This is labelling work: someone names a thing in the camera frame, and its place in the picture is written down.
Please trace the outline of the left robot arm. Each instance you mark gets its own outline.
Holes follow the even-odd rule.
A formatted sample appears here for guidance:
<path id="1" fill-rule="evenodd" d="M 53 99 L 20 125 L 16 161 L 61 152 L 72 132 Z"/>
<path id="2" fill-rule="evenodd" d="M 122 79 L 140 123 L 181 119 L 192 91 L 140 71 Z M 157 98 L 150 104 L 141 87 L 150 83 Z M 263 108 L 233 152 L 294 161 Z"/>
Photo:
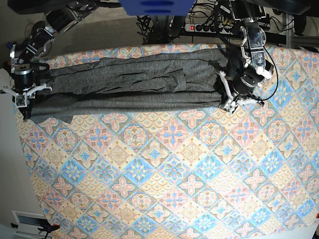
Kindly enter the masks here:
<path id="1" fill-rule="evenodd" d="M 221 34 L 219 16 L 233 22 L 231 30 L 242 35 L 239 46 L 230 43 Z M 262 6 L 245 0 L 218 0 L 214 7 L 214 29 L 226 45 L 223 53 L 228 59 L 226 67 L 216 62 L 210 65 L 216 69 L 217 85 L 221 90 L 221 108 L 234 113 L 239 106 L 264 104 L 264 99 L 253 94 L 256 87 L 262 87 L 271 80 L 276 67 L 266 59 L 266 33 L 259 26 L 259 19 L 265 18 Z"/>

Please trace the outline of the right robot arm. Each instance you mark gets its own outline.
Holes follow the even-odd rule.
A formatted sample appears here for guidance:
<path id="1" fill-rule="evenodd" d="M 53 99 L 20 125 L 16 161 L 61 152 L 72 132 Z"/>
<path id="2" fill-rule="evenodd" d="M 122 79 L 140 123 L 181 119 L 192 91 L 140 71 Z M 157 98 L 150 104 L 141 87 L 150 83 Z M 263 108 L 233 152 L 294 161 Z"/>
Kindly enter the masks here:
<path id="1" fill-rule="evenodd" d="M 40 83 L 49 71 L 48 64 L 39 63 L 55 35 L 68 31 L 98 8 L 96 0 L 9 0 L 8 7 L 17 14 L 44 13 L 45 20 L 36 22 L 22 43 L 12 45 L 9 60 L 3 68 L 14 81 L 3 92 L 12 96 L 24 120 L 30 119 L 36 93 L 50 87 Z"/>

